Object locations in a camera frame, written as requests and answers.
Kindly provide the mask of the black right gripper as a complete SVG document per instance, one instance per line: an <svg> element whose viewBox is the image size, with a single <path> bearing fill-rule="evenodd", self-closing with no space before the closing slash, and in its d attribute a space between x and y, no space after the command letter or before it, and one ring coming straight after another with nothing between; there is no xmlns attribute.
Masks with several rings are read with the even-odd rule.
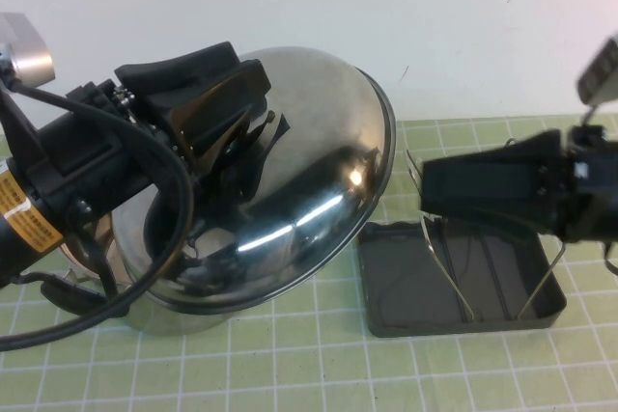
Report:
<svg viewBox="0 0 618 412"><path fill-rule="evenodd" d="M551 205L545 178L524 164L560 157ZM561 132L547 130L497 149L426 161L423 169L420 205L427 213L515 224L571 243L617 241L617 143L602 125L573 126L563 153Z"/></svg>

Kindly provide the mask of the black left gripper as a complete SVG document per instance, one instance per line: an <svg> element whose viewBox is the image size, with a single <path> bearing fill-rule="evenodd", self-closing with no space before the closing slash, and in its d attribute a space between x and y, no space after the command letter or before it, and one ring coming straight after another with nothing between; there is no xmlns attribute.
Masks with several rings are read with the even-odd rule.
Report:
<svg viewBox="0 0 618 412"><path fill-rule="evenodd" d="M189 162L213 162L236 130L267 110L270 81L258 60L240 62L229 41L176 58L115 69L143 97ZM95 219L154 185L181 217L189 175L161 130L130 118L112 81L65 96L25 86L25 96L64 109L40 129L23 124L23 184L47 219Z"/></svg>

